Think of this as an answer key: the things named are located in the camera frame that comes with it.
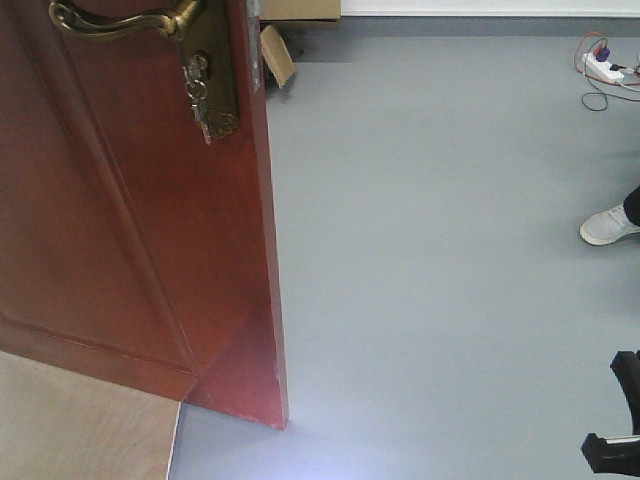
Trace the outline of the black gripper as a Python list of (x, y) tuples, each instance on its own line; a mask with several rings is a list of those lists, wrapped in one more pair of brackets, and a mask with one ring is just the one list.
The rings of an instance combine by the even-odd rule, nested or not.
[(603, 438), (589, 433), (581, 451), (593, 473), (639, 476), (639, 352), (619, 351), (610, 365), (629, 408), (632, 434)]

